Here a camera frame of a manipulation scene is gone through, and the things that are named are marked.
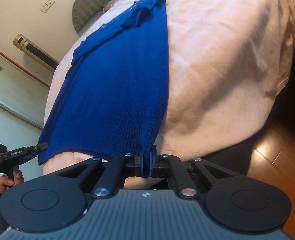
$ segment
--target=circular pad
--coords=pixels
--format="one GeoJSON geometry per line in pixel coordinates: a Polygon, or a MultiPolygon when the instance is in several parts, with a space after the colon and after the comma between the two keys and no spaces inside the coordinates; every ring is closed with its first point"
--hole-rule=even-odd
{"type": "Polygon", "coordinates": [[[261,233],[282,228],[291,202],[280,189],[250,178],[220,179],[205,197],[204,207],[230,229],[261,233]]]}
{"type": "Polygon", "coordinates": [[[0,198],[4,221],[25,232],[43,233],[66,227],[87,206],[78,180],[50,175],[12,187],[0,198]]]}
{"type": "Polygon", "coordinates": [[[29,210],[45,211],[53,208],[59,199],[58,194],[53,190],[36,189],[23,196],[22,204],[29,210]]]}
{"type": "Polygon", "coordinates": [[[235,206],[243,210],[257,211],[268,204],[268,198],[263,193],[255,190],[240,190],[232,196],[235,206]]]}

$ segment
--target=logo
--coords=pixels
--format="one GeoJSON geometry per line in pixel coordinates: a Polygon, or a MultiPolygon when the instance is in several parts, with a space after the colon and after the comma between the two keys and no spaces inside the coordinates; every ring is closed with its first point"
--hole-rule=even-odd
{"type": "Polygon", "coordinates": [[[23,150],[20,150],[20,151],[18,151],[18,152],[11,153],[11,155],[18,154],[18,153],[22,153],[22,152],[23,152],[23,150]]]}
{"type": "Polygon", "coordinates": [[[147,197],[151,196],[151,194],[148,193],[148,192],[144,192],[144,193],[142,194],[142,196],[145,197],[145,198],[147,198],[147,197]]]}

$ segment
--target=wall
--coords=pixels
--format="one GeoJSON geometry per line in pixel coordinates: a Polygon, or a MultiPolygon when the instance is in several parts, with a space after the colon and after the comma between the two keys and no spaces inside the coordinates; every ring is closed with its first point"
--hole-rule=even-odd
{"type": "MultiPolygon", "coordinates": [[[[5,145],[9,151],[37,145],[40,133],[41,129],[0,107],[0,143],[5,145]]],[[[38,166],[37,158],[21,165],[19,169],[25,181],[43,175],[42,166],[38,166]]]]}
{"type": "Polygon", "coordinates": [[[47,0],[0,0],[0,51],[23,68],[50,84],[53,74],[13,45],[18,34],[30,39],[56,60],[61,61],[77,41],[71,10],[75,0],[54,0],[46,12],[47,0]]]}
{"type": "Polygon", "coordinates": [[[0,101],[43,127],[49,89],[0,56],[0,101]]]}

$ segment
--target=electrical outlet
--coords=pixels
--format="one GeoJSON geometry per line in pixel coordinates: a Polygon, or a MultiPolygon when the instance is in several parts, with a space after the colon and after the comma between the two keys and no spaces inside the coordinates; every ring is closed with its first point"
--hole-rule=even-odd
{"type": "Polygon", "coordinates": [[[49,7],[51,7],[53,5],[53,3],[55,3],[54,0],[47,0],[47,2],[45,4],[48,5],[49,7]]]}
{"type": "Polygon", "coordinates": [[[49,6],[48,5],[46,5],[46,4],[43,4],[43,6],[41,7],[41,11],[43,12],[43,13],[46,13],[46,11],[49,9],[49,6]]]}

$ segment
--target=bed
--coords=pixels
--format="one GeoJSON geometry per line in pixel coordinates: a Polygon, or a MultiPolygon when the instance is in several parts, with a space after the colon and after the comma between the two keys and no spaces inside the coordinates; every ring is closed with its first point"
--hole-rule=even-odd
{"type": "MultiPolygon", "coordinates": [[[[87,9],[85,18],[94,17],[95,22],[77,25],[79,31],[87,22],[88,29],[54,73],[44,123],[71,67],[73,51],[135,1],[117,0],[100,17],[87,9]]],[[[258,132],[289,78],[295,0],[166,0],[166,13],[170,85],[167,113],[155,141],[159,154],[188,161],[258,132]]],[[[57,154],[43,165],[44,174],[90,157],[57,154]]],[[[126,187],[156,182],[130,178],[126,187]]]]}

